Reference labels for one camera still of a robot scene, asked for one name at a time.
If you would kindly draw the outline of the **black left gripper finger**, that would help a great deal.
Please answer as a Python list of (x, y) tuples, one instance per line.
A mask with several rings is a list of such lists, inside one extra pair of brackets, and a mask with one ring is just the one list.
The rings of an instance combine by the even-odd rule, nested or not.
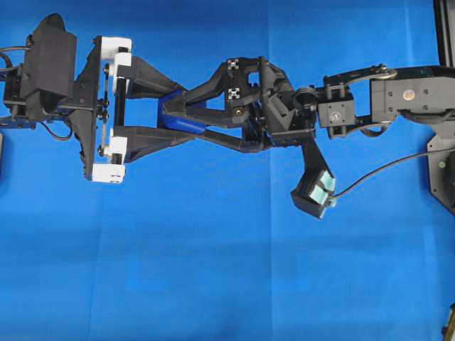
[(117, 76), (128, 80), (126, 98), (161, 99), (175, 91), (184, 90), (184, 87), (169, 79), (147, 61), (133, 56), (131, 65), (120, 65)]
[(178, 146), (196, 138), (192, 133), (146, 126), (115, 126), (113, 132), (115, 137), (127, 138), (125, 163), (132, 163), (150, 153)]

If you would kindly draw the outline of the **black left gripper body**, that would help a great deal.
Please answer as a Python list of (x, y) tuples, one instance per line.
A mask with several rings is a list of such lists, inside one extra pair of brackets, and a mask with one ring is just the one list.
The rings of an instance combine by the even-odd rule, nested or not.
[(69, 123), (80, 144), (83, 177), (92, 182), (119, 184), (126, 173), (124, 159), (127, 138), (107, 128), (109, 93), (120, 92), (119, 104), (125, 103), (128, 81), (118, 76), (120, 66), (132, 65), (132, 40), (97, 36), (82, 72), (75, 81)]

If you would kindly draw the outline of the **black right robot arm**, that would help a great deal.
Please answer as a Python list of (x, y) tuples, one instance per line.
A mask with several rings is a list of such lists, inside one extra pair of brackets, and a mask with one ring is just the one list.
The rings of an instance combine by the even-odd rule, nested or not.
[(241, 139), (210, 131), (203, 137), (244, 153), (308, 144), (319, 127), (332, 139), (356, 131), (379, 136), (398, 117), (449, 140), (454, 70), (380, 64), (325, 77), (321, 87), (294, 89), (286, 73), (265, 58), (231, 58), (207, 82), (167, 100), (162, 109), (206, 127), (241, 128)]

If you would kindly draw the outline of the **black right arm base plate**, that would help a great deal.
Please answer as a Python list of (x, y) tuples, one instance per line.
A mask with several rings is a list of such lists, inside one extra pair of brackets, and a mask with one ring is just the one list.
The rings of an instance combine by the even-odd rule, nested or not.
[(454, 122), (432, 126), (435, 135), (427, 143), (429, 189), (454, 215)]

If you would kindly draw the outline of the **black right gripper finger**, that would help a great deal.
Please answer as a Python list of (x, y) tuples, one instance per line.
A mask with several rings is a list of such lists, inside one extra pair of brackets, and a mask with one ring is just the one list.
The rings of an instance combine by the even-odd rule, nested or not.
[[(224, 129), (239, 129), (241, 137), (212, 131), (208, 127), (216, 126)], [(238, 120), (227, 112), (185, 112), (177, 117), (177, 129), (195, 134), (197, 138), (224, 146), (239, 152), (249, 151), (248, 118)]]
[(191, 90), (183, 91), (179, 96), (168, 101), (166, 113), (183, 118), (233, 118), (232, 108), (227, 105), (227, 97), (225, 97), (223, 110), (204, 109), (196, 105), (227, 92), (227, 88), (234, 80), (234, 71), (234, 69), (229, 70), (227, 65), (220, 65), (208, 81)]

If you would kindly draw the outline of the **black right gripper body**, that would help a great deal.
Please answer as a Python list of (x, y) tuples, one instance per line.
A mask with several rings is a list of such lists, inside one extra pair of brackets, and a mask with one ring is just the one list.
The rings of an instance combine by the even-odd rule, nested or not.
[(295, 90), (286, 73), (263, 57), (232, 58), (225, 68), (225, 109), (240, 121), (239, 151), (300, 146), (304, 153), (319, 152), (314, 88)]

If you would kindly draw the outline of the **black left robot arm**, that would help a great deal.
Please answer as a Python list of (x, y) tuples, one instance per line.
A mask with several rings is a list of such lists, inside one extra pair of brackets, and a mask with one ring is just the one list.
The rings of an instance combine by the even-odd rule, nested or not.
[(163, 97), (177, 84), (132, 55), (128, 38), (98, 36), (82, 72), (75, 76), (77, 38), (44, 25), (22, 46), (24, 61), (6, 67), (3, 103), (10, 114), (3, 129), (34, 129), (61, 121), (80, 143), (88, 181), (121, 183), (125, 165), (149, 153), (193, 140), (195, 134), (164, 127), (125, 126), (125, 102), (139, 96)]

